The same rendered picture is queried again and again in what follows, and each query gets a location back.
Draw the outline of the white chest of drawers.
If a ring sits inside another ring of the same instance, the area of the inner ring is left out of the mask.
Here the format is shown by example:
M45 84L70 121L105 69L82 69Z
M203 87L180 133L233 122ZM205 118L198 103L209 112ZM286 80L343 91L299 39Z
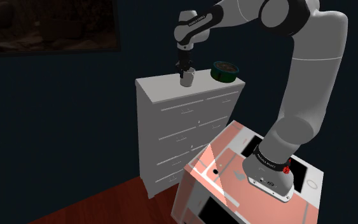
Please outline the white chest of drawers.
M245 86L195 71L191 86L178 74L138 78L139 172L149 198L180 182L184 166L225 127Z

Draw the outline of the white cup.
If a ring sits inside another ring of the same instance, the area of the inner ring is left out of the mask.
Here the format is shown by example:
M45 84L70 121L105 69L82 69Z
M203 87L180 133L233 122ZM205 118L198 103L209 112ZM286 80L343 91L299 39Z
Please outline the white cup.
M195 70L191 67L180 75L180 84L183 87L191 87L195 75Z

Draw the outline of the dark framed wall picture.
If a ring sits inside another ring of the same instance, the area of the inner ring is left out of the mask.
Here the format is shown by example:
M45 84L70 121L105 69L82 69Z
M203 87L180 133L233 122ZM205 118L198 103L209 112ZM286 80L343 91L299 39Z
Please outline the dark framed wall picture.
M0 0L0 53L120 49L116 0Z

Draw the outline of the green round tin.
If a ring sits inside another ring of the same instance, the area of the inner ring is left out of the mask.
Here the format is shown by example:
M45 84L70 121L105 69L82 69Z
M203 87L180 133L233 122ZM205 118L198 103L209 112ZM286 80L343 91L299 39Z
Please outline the green round tin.
M216 61L210 70L211 77L222 83L234 82L239 73L239 68L232 63Z

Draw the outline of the pink patterned robot stand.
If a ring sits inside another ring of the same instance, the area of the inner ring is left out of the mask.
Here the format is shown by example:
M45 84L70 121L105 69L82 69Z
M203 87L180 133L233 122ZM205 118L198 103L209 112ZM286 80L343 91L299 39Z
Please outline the pink patterned robot stand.
M243 151L262 137L232 121L185 166L171 216L177 224L317 224L324 173L293 155L301 190L279 201L248 178Z

